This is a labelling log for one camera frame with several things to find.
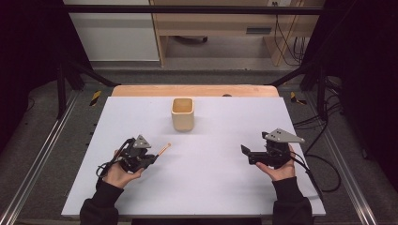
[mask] black pole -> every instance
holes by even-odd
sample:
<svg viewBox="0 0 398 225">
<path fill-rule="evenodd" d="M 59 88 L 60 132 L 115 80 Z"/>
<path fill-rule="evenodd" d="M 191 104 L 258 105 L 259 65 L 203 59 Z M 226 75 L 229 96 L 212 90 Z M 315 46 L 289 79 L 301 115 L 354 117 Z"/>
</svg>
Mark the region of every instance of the black pole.
<svg viewBox="0 0 398 225">
<path fill-rule="evenodd" d="M 121 83 L 111 82 L 111 81 L 105 79 L 104 77 L 100 76 L 98 73 L 94 72 L 93 70 L 91 70 L 89 68 L 86 68 L 86 67 L 83 67 L 82 65 L 80 65 L 80 64 L 78 64 L 76 62 L 69 61 L 69 64 L 74 69 L 78 70 L 79 72 L 82 72 L 82 73 L 90 76 L 91 78 L 93 78 L 93 79 L 99 81 L 100 83 L 105 84 L 105 85 L 107 85 L 109 87 L 115 87 L 115 86 L 118 86 L 118 85 L 121 84 Z"/>
<path fill-rule="evenodd" d="M 114 6 L 114 5 L 47 5 L 45 9 L 62 9 L 69 13 L 178 13 L 178 14 L 262 14 L 323 15 L 341 11 L 323 7 L 232 7 L 232 6 Z"/>
<path fill-rule="evenodd" d="M 311 61 L 311 62 L 304 64 L 304 65 L 298 67 L 297 69 L 289 72 L 287 75 L 281 77 L 280 79 L 278 79 L 274 82 L 265 84 L 265 85 L 272 85 L 272 86 L 278 87 L 278 86 L 290 81 L 291 79 L 297 77 L 300 74 L 307 73 L 310 69 L 313 69 L 313 67 L 314 67 L 314 61 Z"/>
<path fill-rule="evenodd" d="M 318 111 L 318 115 L 322 120 L 327 120 L 328 113 L 325 110 L 325 90 L 326 90 L 326 81 L 327 76 L 325 73 L 325 69 L 320 66 L 319 67 L 319 76 L 318 76 L 318 86 L 317 86 L 317 97 L 316 97 L 316 109 Z"/>
<path fill-rule="evenodd" d="M 60 119 L 67 109 L 67 97 L 65 92 L 65 75 L 63 73 L 63 65 L 60 64 L 56 71 L 56 84 L 58 90 L 58 115 L 57 119 Z"/>
</svg>

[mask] sleeve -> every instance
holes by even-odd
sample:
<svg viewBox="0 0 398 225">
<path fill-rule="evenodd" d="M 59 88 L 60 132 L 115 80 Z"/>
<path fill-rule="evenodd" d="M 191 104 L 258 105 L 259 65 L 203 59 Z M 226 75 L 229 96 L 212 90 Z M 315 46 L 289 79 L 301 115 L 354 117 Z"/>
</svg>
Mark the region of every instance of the sleeve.
<svg viewBox="0 0 398 225">
<path fill-rule="evenodd" d="M 272 224 L 313 224 L 313 208 L 299 190 L 297 177 L 273 181 L 272 184 L 277 195 Z"/>
<path fill-rule="evenodd" d="M 86 199 L 80 210 L 81 225 L 116 225 L 119 212 L 115 203 L 123 189 L 101 183 L 92 199 Z"/>
</svg>

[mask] wire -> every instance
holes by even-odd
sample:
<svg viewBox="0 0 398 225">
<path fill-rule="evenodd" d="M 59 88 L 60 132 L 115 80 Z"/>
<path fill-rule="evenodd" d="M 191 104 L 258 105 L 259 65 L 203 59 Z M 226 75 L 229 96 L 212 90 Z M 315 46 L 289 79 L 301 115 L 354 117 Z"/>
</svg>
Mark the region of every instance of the wire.
<svg viewBox="0 0 398 225">
<path fill-rule="evenodd" d="M 290 64 L 290 63 L 287 62 L 286 58 L 284 58 L 284 54 L 283 54 L 282 50 L 279 48 L 279 45 L 278 45 L 278 42 L 277 42 L 277 39 L 276 39 L 276 30 L 277 30 L 277 29 L 278 29 L 279 32 L 281 33 L 281 36 L 282 36 L 282 38 L 283 38 L 283 41 L 284 41 L 285 46 L 287 47 L 287 50 L 290 52 L 290 55 L 292 55 L 293 59 L 294 59 L 298 64 Z M 289 33 L 292 31 L 292 29 L 293 29 L 293 23 L 291 22 L 290 28 L 289 28 Z M 302 57 L 303 57 L 303 54 L 304 54 L 304 41 L 301 42 L 300 54 L 299 54 L 299 57 L 297 57 L 296 54 L 295 54 L 295 53 L 292 53 L 292 51 L 291 51 L 290 48 L 289 48 L 289 44 L 288 44 L 288 42 L 287 42 L 287 38 L 284 36 L 283 31 L 282 31 L 282 28 L 281 28 L 280 25 L 279 25 L 278 14 L 275 15 L 274 42 L 275 42 L 275 45 L 276 45 L 277 49 L 279 50 L 279 52 L 280 52 L 280 54 L 281 54 L 281 56 L 282 56 L 282 58 L 283 58 L 283 60 L 284 60 L 284 62 L 285 62 L 288 66 L 300 66 L 300 65 L 301 65 Z"/>
<path fill-rule="evenodd" d="M 32 105 L 31 105 L 29 108 L 27 108 L 25 112 L 29 112 L 29 111 L 32 110 L 32 108 L 35 106 L 35 103 L 36 103 L 35 100 L 32 99 L 31 97 L 29 97 L 29 100 L 32 101 Z"/>
<path fill-rule="evenodd" d="M 337 170 L 337 168 L 336 168 L 335 166 L 333 166 L 329 161 L 327 161 L 326 159 L 324 159 L 324 158 L 322 158 L 322 157 L 319 157 L 319 156 L 316 156 L 316 155 L 311 155 L 311 154 L 307 154 L 306 157 L 317 158 L 317 159 L 319 159 L 319 160 L 322 160 L 322 161 L 326 162 L 328 165 L 330 165 L 330 167 L 331 167 L 331 168 L 336 172 L 336 174 L 337 174 L 337 178 L 338 178 L 337 185 L 336 185 L 336 187 L 334 187 L 334 188 L 332 188 L 332 189 L 321 189 L 321 190 L 322 190 L 323 192 L 333 192 L 333 191 L 336 191 L 336 190 L 340 187 L 340 185 L 342 184 L 342 177 L 341 177 L 341 175 L 339 174 L 339 171 Z"/>
<path fill-rule="evenodd" d="M 328 116 L 331 116 L 331 115 L 333 115 L 334 113 L 340 111 L 340 110 L 334 110 L 334 109 L 340 108 L 340 106 L 341 106 L 340 103 L 336 103 L 336 104 L 332 105 L 331 107 L 329 107 L 329 108 L 327 109 Z M 304 120 L 304 121 L 297 122 L 297 123 L 293 124 L 293 126 L 294 126 L 295 129 L 305 129 L 305 128 L 299 128 L 299 127 L 304 126 L 304 125 L 311 124 L 311 123 L 315 122 L 318 118 L 319 118 L 319 115 L 316 115 L 316 116 L 311 117 L 311 118 L 309 118 L 309 119 L 306 119 L 306 120 Z M 314 127 L 308 127 L 308 128 L 315 128 L 315 127 L 320 127 L 320 126 L 323 126 L 323 125 L 325 125 L 325 124 L 317 125 L 317 126 L 314 126 Z"/>
<path fill-rule="evenodd" d="M 316 192 L 318 193 L 319 198 L 321 199 L 321 201 L 323 202 L 323 194 L 322 194 L 322 190 L 319 188 L 318 184 L 316 183 L 313 173 L 311 172 L 310 168 L 307 167 L 307 165 L 305 165 L 304 160 L 302 159 L 302 157 L 299 154 L 296 154 L 295 152 L 291 152 L 293 154 L 295 154 L 296 156 L 299 156 L 301 158 L 302 161 L 298 161 L 295 157 L 290 157 L 292 158 L 295 162 L 298 163 L 298 165 L 300 165 L 302 168 L 304 168 L 305 172 L 308 174 L 308 177 L 310 178 L 311 182 L 313 183 Z"/>
<path fill-rule="evenodd" d="M 315 140 L 310 144 L 310 146 L 304 152 L 304 156 L 306 156 L 308 152 L 310 152 L 310 150 L 314 147 L 315 143 L 319 140 L 323 132 L 325 132 L 327 126 L 328 126 L 328 120 L 325 122 L 325 125 L 323 126 L 321 132 L 319 132 L 318 136 L 316 136 Z"/>
<path fill-rule="evenodd" d="M 326 102 L 328 103 L 328 102 L 331 100 L 331 98 L 339 98 L 339 95 L 334 94 L 334 95 L 332 95 L 332 96 L 329 96 L 329 97 L 326 99 Z"/>
<path fill-rule="evenodd" d="M 286 60 L 286 58 L 284 58 L 284 55 L 283 55 L 282 50 L 279 48 L 278 41 L 276 40 L 276 30 L 277 30 L 276 28 L 278 28 L 278 27 L 279 27 L 279 30 L 280 30 L 280 32 L 281 32 L 281 35 L 283 36 L 283 40 L 285 41 L 285 44 L 286 44 L 288 50 L 290 51 L 289 45 L 287 44 L 287 41 L 284 39 L 284 35 L 283 35 L 282 30 L 280 29 L 280 26 L 279 26 L 278 15 L 275 15 L 275 17 L 276 17 L 276 20 L 275 20 L 275 29 L 274 29 L 274 42 L 275 42 L 275 45 L 276 45 L 277 49 L 279 50 L 279 52 L 280 52 L 280 54 L 281 54 L 281 56 L 282 56 L 282 59 L 284 60 L 284 62 L 285 62 L 288 66 L 299 66 L 299 64 L 290 64 L 290 63 L 288 63 L 287 60 Z"/>
<path fill-rule="evenodd" d="M 313 129 L 313 128 L 322 127 L 324 125 L 325 124 L 315 125 L 315 126 L 312 126 L 312 127 L 295 127 L 295 129 Z"/>
<path fill-rule="evenodd" d="M 131 143 L 131 142 L 132 142 L 132 139 L 127 139 L 127 140 L 122 144 L 122 146 L 119 148 L 119 150 L 117 150 L 117 152 L 116 152 L 116 154 L 114 155 L 114 157 L 112 158 L 112 160 L 110 160 L 109 162 L 103 163 L 102 165 L 100 165 L 100 166 L 97 168 L 96 175 L 97 175 L 98 178 L 103 178 L 103 177 L 106 176 L 106 174 L 107 174 L 108 171 L 109 171 L 109 168 L 110 168 L 113 164 L 117 163 L 117 159 L 120 157 L 120 154 L 122 153 L 124 146 L 126 146 L 126 144 Z"/>
</svg>

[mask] hand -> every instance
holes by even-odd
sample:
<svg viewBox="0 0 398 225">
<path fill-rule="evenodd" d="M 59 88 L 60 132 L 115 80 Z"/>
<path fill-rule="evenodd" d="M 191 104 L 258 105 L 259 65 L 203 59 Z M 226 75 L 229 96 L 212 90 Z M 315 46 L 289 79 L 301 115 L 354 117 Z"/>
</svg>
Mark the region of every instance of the hand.
<svg viewBox="0 0 398 225">
<path fill-rule="evenodd" d="M 117 162 L 112 165 L 111 168 L 109 168 L 109 171 L 103 178 L 103 181 L 115 187 L 124 188 L 130 181 L 140 178 L 143 171 L 144 168 L 141 168 L 135 173 L 125 172 Z"/>
<path fill-rule="evenodd" d="M 294 150 L 292 148 L 292 146 L 290 146 L 289 144 L 289 149 L 290 152 L 292 152 L 290 155 L 292 157 L 295 156 L 295 154 L 293 153 Z M 281 168 L 279 169 L 271 169 L 269 166 L 265 165 L 264 163 L 261 162 L 257 162 L 255 163 L 255 165 L 264 173 L 268 174 L 269 177 L 272 179 L 272 181 L 279 181 L 279 180 L 284 180 L 286 178 L 290 178 L 290 177 L 295 177 L 296 176 L 296 172 L 295 172 L 295 164 L 293 159 L 290 159 L 288 162 L 286 162 Z"/>
</svg>

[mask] white table surface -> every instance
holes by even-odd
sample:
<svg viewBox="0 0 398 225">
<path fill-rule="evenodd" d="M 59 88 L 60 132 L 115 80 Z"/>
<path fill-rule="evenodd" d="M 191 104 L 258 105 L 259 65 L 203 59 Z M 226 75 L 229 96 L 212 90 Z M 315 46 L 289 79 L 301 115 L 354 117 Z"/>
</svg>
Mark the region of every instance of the white table surface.
<svg viewBox="0 0 398 225">
<path fill-rule="evenodd" d="M 115 207 L 131 218 L 261 217 L 271 215 L 275 190 L 270 178 L 241 153 L 240 145 L 265 151 L 261 132 L 276 128 L 295 134 L 281 97 L 193 97 L 192 131 L 173 129 L 174 97 L 108 97 L 82 166 L 62 211 L 78 217 L 95 192 L 97 167 L 114 150 L 142 134 L 149 154 L 169 147 L 141 178 L 130 182 Z M 291 143 L 302 156 L 297 143 Z M 308 175 L 296 166 L 298 186 L 315 216 L 323 203 Z"/>
</svg>

